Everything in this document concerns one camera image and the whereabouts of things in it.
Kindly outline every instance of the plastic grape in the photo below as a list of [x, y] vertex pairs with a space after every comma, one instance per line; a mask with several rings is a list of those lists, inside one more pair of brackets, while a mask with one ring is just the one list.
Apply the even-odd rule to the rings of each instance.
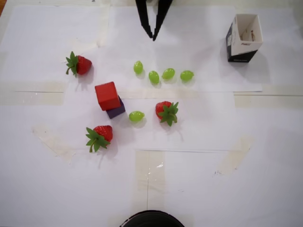
[[172, 68], [168, 68], [167, 70], [165, 70], [162, 74], [162, 78], [163, 79], [171, 79], [173, 78], [175, 75], [175, 70]]
[[142, 120], [142, 118], [144, 117], [144, 113], [140, 112], [140, 111], [133, 111], [129, 114], [129, 119], [133, 122], [138, 122], [140, 120]]
[[148, 74], [148, 78], [151, 80], [151, 83], [158, 84], [159, 83], [159, 75], [156, 71], [150, 71]]
[[134, 64], [134, 72], [137, 74], [142, 73], [143, 71], [143, 65], [140, 61], [136, 61], [136, 63]]
[[193, 76], [194, 76], [194, 73], [192, 71], [186, 70], [181, 73], [180, 78], [181, 78], [181, 80], [186, 82], [186, 81], [191, 80]]

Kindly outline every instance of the strawberry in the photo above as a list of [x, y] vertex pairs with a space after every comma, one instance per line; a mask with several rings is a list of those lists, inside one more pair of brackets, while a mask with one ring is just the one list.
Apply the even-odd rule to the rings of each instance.
[[77, 74], [83, 75], [89, 71], [91, 68], [91, 61], [78, 55], [75, 56], [74, 52], [71, 52], [70, 58], [66, 58], [67, 60], [67, 71], [66, 74], [68, 74], [69, 70], [73, 72], [75, 77], [77, 77]]
[[89, 152], [93, 152], [93, 146], [95, 152], [101, 147], [107, 149], [107, 145], [110, 144], [113, 138], [113, 128], [109, 125], [97, 126], [94, 130], [86, 128], [88, 134], [86, 136], [90, 139], [86, 146], [90, 146]]
[[178, 112], [178, 104], [179, 103], [174, 104], [168, 101], [156, 104], [156, 115], [161, 119], [160, 123], [167, 122], [169, 126], [172, 125], [173, 121], [177, 123], [176, 113]]

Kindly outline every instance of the strawberry leaves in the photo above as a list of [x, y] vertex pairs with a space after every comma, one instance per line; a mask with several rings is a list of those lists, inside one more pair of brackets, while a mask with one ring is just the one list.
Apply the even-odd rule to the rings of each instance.
[[71, 52], [70, 58], [66, 58], [67, 60], [67, 71], [66, 74], [68, 75], [69, 70], [72, 71], [75, 77], [77, 77], [77, 64], [78, 64], [78, 56], [75, 56], [74, 52]]
[[89, 152], [92, 153], [93, 152], [93, 147], [95, 152], [97, 152], [99, 150], [100, 147], [103, 147], [105, 149], [107, 149], [107, 145], [110, 144], [110, 142], [108, 142], [104, 136], [99, 135], [96, 131], [90, 129], [90, 128], [86, 128], [88, 134], [86, 134], [86, 136], [90, 139], [88, 141], [88, 143], [86, 144], [86, 146], [90, 146], [89, 148]]
[[172, 103], [169, 107], [164, 105], [163, 106], [163, 112], [158, 113], [159, 116], [162, 117], [162, 120], [160, 123], [167, 122], [169, 126], [172, 126], [172, 123], [177, 123], [177, 116], [176, 113], [178, 112], [178, 106], [179, 102], [176, 104]]

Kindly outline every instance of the cardboard container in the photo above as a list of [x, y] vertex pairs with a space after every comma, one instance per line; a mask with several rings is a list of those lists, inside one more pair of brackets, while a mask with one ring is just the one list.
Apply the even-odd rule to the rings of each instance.
[[249, 62], [262, 43], [258, 15], [237, 14], [226, 36], [227, 59], [230, 62]]

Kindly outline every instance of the black round object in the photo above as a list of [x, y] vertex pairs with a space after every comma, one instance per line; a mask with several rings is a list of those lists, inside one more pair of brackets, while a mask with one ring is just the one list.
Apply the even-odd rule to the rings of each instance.
[[131, 216], [120, 227], [184, 227], [184, 225], [165, 212], [146, 210]]

